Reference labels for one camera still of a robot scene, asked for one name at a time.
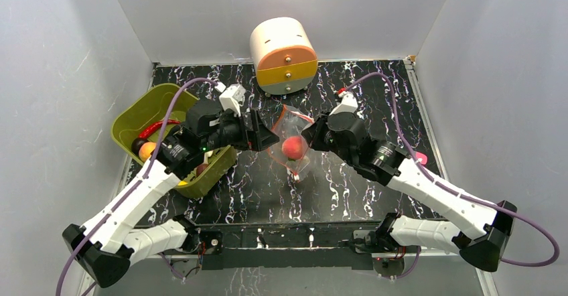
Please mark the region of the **clear zip bag orange zipper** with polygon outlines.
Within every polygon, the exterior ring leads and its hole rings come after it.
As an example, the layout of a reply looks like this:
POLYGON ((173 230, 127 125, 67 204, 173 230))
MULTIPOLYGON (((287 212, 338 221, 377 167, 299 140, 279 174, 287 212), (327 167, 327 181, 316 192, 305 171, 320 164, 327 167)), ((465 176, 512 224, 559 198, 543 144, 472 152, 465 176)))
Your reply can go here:
POLYGON ((279 142, 271 145, 267 153, 274 162, 285 167, 295 181, 303 180, 310 169, 312 150, 301 132, 312 124, 311 117, 293 106, 284 105, 271 129, 279 142))

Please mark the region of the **red toy chili pepper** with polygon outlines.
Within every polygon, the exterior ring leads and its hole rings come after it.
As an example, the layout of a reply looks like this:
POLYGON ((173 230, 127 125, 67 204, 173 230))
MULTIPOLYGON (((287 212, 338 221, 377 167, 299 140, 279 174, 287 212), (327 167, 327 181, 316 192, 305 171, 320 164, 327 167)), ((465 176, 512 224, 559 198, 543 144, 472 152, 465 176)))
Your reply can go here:
MULTIPOLYGON (((139 139, 148 139, 152 134, 154 134, 155 132, 160 130, 160 128, 163 125, 163 122, 164 122, 164 120, 157 121, 157 122, 149 125, 142 132, 139 133, 138 138, 139 139)), ((167 123, 166 123, 166 125, 177 125, 177 124, 180 124, 180 121, 175 120, 175 119, 168 119, 167 123)))

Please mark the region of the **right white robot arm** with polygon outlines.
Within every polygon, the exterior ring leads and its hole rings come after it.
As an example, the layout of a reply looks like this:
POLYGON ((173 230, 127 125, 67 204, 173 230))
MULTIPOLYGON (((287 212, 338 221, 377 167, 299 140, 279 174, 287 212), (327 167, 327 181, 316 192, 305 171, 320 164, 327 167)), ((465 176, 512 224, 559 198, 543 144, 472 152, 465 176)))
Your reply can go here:
POLYGON ((372 234, 355 238, 361 252, 424 246, 460 255, 470 265, 495 272, 512 233, 515 205, 481 201, 426 171, 399 146, 372 136, 354 113, 323 114, 301 132, 315 151, 332 152, 362 177, 410 196, 442 216, 419 220, 389 213, 372 234))

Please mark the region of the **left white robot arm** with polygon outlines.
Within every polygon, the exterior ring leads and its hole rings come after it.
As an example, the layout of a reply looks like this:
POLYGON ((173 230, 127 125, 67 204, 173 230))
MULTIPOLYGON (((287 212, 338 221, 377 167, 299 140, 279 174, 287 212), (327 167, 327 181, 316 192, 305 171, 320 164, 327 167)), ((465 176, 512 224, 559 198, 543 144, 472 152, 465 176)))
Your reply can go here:
POLYGON ((72 253, 70 260, 106 288, 148 256, 173 249, 199 250, 203 245, 200 228, 182 215, 148 229, 135 226, 152 205, 204 162, 207 152, 227 146, 264 151, 279 142, 258 110, 252 111, 251 123, 246 125, 239 108, 197 102, 184 121, 159 136, 152 157, 109 205, 83 225, 70 224, 64 229, 62 238, 72 253))

